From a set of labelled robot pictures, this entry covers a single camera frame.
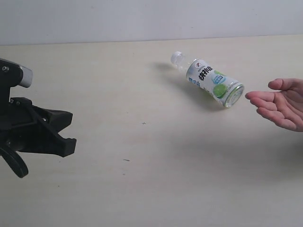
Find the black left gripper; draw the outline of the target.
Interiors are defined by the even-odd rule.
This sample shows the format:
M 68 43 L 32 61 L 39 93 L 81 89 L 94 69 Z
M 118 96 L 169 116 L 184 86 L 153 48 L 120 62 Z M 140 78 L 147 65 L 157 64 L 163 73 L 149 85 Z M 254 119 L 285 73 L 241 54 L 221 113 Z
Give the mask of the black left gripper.
M 73 114 L 37 107 L 23 97 L 12 98 L 12 88 L 0 86 L 0 142 L 23 153 L 60 157 L 73 154 L 77 140 L 63 138 L 58 133 L 71 124 Z M 37 125 L 32 110 L 47 124 Z

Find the person's open hand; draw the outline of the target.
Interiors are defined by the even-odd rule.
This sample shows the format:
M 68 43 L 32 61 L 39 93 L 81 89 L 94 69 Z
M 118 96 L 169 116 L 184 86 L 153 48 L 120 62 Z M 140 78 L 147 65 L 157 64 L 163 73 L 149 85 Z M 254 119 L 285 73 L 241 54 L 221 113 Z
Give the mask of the person's open hand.
M 250 91 L 245 97 L 257 113 L 276 126 L 295 132 L 303 131 L 303 81 L 275 79 L 268 83 L 271 91 Z

